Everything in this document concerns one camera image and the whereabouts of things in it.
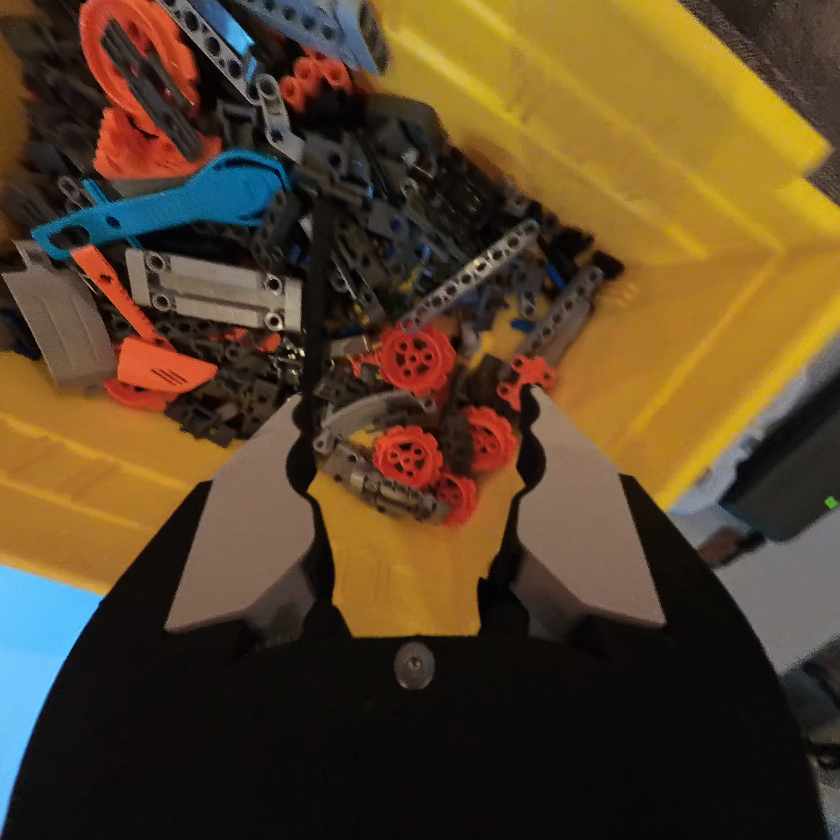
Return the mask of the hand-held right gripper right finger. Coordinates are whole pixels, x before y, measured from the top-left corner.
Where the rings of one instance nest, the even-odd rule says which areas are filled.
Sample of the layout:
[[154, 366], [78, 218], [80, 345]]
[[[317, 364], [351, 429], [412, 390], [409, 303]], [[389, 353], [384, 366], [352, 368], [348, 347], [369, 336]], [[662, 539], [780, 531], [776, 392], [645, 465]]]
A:
[[523, 487], [479, 585], [481, 629], [496, 615], [527, 636], [564, 640], [585, 619], [645, 630], [665, 609], [617, 467], [537, 385], [521, 398]]

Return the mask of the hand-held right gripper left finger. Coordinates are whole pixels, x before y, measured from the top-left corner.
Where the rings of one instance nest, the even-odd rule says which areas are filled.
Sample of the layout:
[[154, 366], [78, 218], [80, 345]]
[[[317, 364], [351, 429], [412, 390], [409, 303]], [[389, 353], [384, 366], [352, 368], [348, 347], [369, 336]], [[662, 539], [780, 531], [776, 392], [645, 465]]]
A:
[[335, 567], [319, 503], [310, 405], [294, 395], [212, 477], [164, 630], [241, 622], [267, 644], [314, 635]]

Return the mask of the orange round-hole gear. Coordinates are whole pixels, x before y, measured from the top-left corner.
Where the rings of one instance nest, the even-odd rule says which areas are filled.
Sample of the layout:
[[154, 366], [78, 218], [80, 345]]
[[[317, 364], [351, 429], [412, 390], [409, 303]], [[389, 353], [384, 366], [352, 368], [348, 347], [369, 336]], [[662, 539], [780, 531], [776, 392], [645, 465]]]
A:
[[518, 451], [518, 440], [509, 421], [488, 406], [467, 406], [460, 412], [472, 441], [475, 472], [490, 472], [510, 464]]
[[419, 426], [391, 427], [375, 442], [372, 459], [383, 477], [417, 490], [436, 485], [444, 467], [435, 436]]
[[448, 470], [440, 472], [434, 495], [438, 502], [448, 507], [443, 525], [457, 527], [466, 524], [478, 505], [476, 483], [467, 476], [458, 476]]

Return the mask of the small grey tabbed panel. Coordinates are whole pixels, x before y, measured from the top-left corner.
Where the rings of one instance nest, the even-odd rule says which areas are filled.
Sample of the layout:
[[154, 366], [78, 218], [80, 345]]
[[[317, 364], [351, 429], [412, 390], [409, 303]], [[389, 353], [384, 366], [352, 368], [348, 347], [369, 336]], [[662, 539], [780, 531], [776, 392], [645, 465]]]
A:
[[372, 394], [326, 415], [311, 446], [318, 455], [328, 455], [341, 439], [382, 421], [389, 413], [414, 413], [428, 418], [437, 411], [438, 405], [431, 396], [402, 390]]

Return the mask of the long grey pin-hole panel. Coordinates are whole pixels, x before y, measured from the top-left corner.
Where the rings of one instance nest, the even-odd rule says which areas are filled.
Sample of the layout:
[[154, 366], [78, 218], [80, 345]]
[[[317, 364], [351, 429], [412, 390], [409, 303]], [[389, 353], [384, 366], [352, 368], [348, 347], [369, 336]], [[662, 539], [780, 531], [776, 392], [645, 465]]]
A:
[[302, 332], [302, 282], [257, 269], [127, 248], [133, 300], [178, 316], [272, 332]]

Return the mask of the pile of small building parts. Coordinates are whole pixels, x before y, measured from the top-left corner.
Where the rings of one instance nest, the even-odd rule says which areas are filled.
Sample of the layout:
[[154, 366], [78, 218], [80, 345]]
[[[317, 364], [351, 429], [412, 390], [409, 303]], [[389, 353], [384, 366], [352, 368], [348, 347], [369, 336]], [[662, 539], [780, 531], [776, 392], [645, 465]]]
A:
[[[2, 41], [21, 64], [28, 94], [24, 159], [2, 184], [2, 216], [26, 234], [22, 239], [33, 240], [33, 228], [82, 208], [170, 189], [194, 175], [128, 181], [95, 171], [102, 112], [116, 107], [81, 48], [84, 3], [33, 2], [29, 16], [2, 13]], [[353, 80], [352, 98], [338, 104], [329, 94], [296, 116], [281, 99], [280, 79], [291, 74], [297, 58], [325, 54], [284, 36], [240, 2], [220, 3], [255, 42], [260, 104], [248, 104], [182, 32], [196, 61], [201, 100], [191, 123], [199, 134], [219, 137], [221, 153], [276, 158], [290, 174], [290, 191], [275, 195], [257, 227], [195, 223], [96, 247], [131, 296], [127, 248], [293, 277], [302, 282], [303, 296], [314, 204], [329, 199], [336, 210], [327, 342], [314, 391], [315, 437], [331, 411], [397, 390], [382, 379], [376, 363], [384, 331], [398, 327], [419, 298], [509, 229], [536, 218], [541, 227], [535, 246], [425, 326], [445, 333], [456, 351], [446, 387], [431, 396], [437, 413], [428, 418], [389, 413], [337, 443], [356, 445], [372, 458], [375, 442], [391, 427], [419, 426], [435, 436], [443, 470], [475, 482], [499, 471], [473, 471], [473, 444], [461, 410], [491, 407], [518, 437], [519, 413], [496, 392], [512, 358], [540, 355], [555, 367], [592, 315], [595, 295], [624, 265], [600, 251], [581, 263], [592, 236], [559, 225], [512, 180], [487, 177], [450, 143], [430, 105], [373, 92], [363, 85], [361, 73], [367, 71], [344, 64]], [[87, 284], [119, 361], [122, 341], [138, 333], [71, 257], [50, 259]], [[3, 246], [2, 274], [23, 267], [14, 243]], [[245, 441], [301, 390], [303, 326], [301, 333], [246, 329], [137, 305], [165, 346], [217, 365], [211, 381], [177, 395], [162, 413], [146, 411], [169, 417], [182, 433], [221, 448]], [[102, 384], [86, 391], [55, 385], [3, 277], [2, 351], [40, 363], [64, 392], [106, 393]]]

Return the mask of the yellow plastic bin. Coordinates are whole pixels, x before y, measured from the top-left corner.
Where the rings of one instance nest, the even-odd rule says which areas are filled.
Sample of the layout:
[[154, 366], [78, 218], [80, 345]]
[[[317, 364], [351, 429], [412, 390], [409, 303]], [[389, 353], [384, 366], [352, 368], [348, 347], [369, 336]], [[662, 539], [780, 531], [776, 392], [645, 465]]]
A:
[[[677, 2], [384, 2], [431, 104], [626, 271], [552, 396], [668, 506], [838, 325], [824, 141]], [[107, 592], [235, 447], [2, 355], [2, 564]]]

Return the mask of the blue desk mat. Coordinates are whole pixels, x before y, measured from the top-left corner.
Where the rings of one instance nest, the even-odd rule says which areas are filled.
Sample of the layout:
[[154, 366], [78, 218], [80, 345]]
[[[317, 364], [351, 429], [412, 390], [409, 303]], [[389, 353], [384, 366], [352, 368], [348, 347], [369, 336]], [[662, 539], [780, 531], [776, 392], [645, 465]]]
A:
[[101, 596], [1, 568], [1, 819], [56, 676]]

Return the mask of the orange cross connector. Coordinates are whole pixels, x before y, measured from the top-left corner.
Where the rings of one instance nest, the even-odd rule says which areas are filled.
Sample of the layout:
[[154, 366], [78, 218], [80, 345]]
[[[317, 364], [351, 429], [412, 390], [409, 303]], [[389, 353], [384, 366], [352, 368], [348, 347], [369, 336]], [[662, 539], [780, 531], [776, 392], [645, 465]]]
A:
[[556, 381], [556, 370], [540, 355], [529, 357], [515, 355], [510, 370], [498, 382], [498, 397], [515, 413], [522, 409], [522, 389], [526, 386], [539, 386], [549, 390]]

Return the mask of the orange round wheel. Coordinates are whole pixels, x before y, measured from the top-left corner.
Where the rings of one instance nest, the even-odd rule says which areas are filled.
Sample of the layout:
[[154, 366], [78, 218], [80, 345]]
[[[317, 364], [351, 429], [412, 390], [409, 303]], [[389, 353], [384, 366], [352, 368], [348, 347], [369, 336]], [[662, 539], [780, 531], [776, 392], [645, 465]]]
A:
[[111, 399], [133, 410], [162, 413], [177, 397], [177, 394], [147, 390], [118, 379], [106, 380], [102, 386]]

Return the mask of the orange fin panel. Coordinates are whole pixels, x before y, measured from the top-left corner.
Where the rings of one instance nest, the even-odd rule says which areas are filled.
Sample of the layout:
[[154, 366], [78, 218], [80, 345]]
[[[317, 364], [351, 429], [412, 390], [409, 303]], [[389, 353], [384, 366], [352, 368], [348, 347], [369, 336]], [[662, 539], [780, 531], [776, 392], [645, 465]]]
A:
[[147, 391], [180, 395], [210, 382], [217, 365], [194, 359], [163, 344], [129, 337], [119, 351], [118, 380]]

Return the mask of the black charger box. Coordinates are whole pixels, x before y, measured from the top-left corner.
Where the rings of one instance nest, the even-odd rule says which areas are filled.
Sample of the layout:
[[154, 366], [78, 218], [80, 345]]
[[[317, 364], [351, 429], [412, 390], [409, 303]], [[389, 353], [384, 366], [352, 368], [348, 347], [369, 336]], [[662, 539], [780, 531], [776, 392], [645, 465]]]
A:
[[741, 463], [719, 504], [750, 531], [776, 543], [838, 511], [838, 374]]

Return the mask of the orange spoked gear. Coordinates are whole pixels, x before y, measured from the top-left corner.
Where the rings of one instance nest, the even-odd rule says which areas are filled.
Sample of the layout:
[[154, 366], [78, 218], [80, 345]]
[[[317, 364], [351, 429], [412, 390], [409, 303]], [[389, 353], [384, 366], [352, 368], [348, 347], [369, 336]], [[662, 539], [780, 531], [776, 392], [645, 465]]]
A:
[[447, 335], [432, 326], [417, 332], [387, 329], [375, 357], [386, 383], [418, 397], [445, 389], [456, 363], [456, 351]]

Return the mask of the black toothed belt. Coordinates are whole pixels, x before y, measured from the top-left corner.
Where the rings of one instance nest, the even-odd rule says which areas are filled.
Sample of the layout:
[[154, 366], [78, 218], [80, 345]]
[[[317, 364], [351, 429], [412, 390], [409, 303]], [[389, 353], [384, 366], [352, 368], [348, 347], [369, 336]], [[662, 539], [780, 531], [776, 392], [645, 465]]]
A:
[[314, 391], [319, 383], [325, 358], [325, 321], [329, 304], [329, 273], [333, 251], [335, 206], [327, 198], [319, 198], [312, 213], [310, 267], [302, 297], [304, 327], [304, 365], [301, 374], [301, 421], [305, 428], [313, 425]]

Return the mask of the thin grey holed beam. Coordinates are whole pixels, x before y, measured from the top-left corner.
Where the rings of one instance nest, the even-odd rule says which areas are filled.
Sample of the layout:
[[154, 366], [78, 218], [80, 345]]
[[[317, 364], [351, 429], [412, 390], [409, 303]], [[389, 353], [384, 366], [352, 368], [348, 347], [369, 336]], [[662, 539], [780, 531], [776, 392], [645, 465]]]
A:
[[527, 217], [490, 247], [460, 267], [426, 296], [419, 298], [397, 322], [409, 333], [419, 331], [519, 259], [538, 242], [540, 222]]

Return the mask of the grey curved panel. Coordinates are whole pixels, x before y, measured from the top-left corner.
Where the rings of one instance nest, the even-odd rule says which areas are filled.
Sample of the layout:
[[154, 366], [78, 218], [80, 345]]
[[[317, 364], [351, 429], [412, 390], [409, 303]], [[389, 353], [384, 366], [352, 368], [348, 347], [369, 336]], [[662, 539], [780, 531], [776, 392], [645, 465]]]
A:
[[55, 385], [86, 391], [113, 379], [117, 357], [88, 285], [75, 270], [54, 267], [33, 240], [14, 246], [24, 267], [2, 277]]

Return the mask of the orange toothed rack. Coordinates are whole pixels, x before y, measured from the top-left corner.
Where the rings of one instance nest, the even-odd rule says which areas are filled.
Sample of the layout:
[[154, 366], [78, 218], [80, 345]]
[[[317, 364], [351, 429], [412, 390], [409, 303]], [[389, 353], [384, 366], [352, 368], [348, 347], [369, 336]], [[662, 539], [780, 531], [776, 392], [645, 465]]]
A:
[[117, 270], [96, 246], [73, 248], [70, 257], [138, 333], [142, 341], [159, 347], [166, 345], [166, 340], [156, 331], [152, 321], [126, 291]]

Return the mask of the blue plastic separator tool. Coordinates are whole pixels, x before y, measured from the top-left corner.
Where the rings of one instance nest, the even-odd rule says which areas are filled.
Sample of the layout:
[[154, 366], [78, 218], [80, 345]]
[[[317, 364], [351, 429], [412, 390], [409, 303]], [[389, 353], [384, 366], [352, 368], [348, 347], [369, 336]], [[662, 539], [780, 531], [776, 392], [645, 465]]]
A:
[[276, 158], [228, 150], [184, 184], [111, 203], [88, 206], [30, 231], [56, 260], [72, 249], [109, 245], [195, 223], [257, 227], [279, 192], [291, 190], [290, 174]]

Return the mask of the orange curved block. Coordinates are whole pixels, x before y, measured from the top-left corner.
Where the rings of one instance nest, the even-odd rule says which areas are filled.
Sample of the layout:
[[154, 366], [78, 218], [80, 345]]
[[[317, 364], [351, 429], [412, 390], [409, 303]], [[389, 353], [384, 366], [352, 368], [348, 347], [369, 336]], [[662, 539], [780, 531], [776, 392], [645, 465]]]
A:
[[147, 135], [134, 127], [118, 108], [102, 112], [93, 161], [97, 173], [109, 180], [149, 180], [190, 176], [223, 151], [217, 136], [199, 135], [201, 153], [188, 161], [165, 135]]

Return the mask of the dark grey short beam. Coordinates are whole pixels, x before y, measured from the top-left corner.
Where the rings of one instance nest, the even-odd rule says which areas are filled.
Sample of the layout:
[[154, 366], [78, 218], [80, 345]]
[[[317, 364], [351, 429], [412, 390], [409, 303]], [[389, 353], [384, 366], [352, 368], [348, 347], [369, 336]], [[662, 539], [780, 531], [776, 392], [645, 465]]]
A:
[[185, 161], [194, 163], [203, 152], [203, 141], [188, 117], [192, 104], [166, 68], [155, 42], [150, 40], [145, 46], [135, 42], [142, 34], [138, 24], [122, 25], [109, 16], [99, 45], [142, 114]]

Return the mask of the long light grey holed beam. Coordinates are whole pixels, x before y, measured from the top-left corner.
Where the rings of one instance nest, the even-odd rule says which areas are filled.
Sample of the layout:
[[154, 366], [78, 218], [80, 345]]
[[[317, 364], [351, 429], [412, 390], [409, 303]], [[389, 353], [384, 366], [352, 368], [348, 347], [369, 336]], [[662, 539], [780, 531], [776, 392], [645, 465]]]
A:
[[256, 78], [261, 65], [255, 42], [217, 1], [158, 1], [228, 84], [250, 105], [260, 104]]

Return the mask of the large orange gear wheel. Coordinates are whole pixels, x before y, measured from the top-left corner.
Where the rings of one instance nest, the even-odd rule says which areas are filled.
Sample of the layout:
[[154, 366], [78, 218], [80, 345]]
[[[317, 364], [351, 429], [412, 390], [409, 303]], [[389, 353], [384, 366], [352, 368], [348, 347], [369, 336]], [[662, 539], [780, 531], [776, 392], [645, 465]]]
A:
[[196, 61], [189, 46], [182, 41], [181, 28], [157, 2], [90, 1], [80, 6], [81, 48], [91, 74], [111, 104], [129, 115], [141, 131], [158, 133], [151, 117], [142, 110], [128, 82], [102, 46], [105, 28], [111, 19], [121, 26], [143, 57], [151, 50], [157, 54], [164, 71], [188, 102], [186, 115], [195, 117], [201, 102], [196, 89]]

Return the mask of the wide grey holed frame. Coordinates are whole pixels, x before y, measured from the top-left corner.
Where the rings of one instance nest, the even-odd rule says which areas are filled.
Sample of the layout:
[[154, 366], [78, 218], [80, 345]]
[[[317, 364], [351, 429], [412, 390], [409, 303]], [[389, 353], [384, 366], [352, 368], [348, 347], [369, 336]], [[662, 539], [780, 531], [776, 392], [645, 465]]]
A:
[[286, 37], [353, 70], [387, 72], [391, 54], [366, 1], [244, 1], [252, 15]]

